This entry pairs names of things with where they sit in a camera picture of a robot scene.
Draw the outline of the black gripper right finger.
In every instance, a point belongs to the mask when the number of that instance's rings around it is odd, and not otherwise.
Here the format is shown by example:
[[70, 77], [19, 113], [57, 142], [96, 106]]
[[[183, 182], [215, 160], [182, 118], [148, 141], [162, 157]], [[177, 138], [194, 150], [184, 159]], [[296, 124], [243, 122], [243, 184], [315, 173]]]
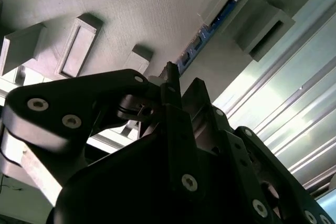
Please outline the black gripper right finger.
[[232, 128], [210, 102], [205, 82], [182, 96], [202, 163], [226, 223], [333, 223], [281, 161], [248, 127]]

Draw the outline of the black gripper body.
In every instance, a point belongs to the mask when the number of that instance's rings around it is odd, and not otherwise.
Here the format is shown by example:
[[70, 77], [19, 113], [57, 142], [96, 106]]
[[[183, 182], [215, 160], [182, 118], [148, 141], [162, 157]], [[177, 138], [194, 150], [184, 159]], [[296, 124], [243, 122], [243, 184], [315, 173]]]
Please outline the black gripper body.
[[147, 136], [78, 172], [48, 223], [226, 223], [196, 142]]

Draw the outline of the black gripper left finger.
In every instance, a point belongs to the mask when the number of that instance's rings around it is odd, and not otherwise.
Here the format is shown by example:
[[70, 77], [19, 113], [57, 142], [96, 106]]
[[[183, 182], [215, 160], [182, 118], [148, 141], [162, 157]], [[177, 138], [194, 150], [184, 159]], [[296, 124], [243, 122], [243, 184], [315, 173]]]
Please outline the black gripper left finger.
[[[166, 70], [161, 85], [125, 69], [11, 91], [2, 112], [2, 140], [19, 142], [22, 150], [8, 159], [49, 200], [65, 191], [87, 195], [92, 183], [129, 187], [141, 178], [185, 193], [200, 169], [191, 119], [182, 108], [178, 67], [169, 62]], [[88, 164], [88, 138], [128, 120], [140, 123], [140, 138]]]

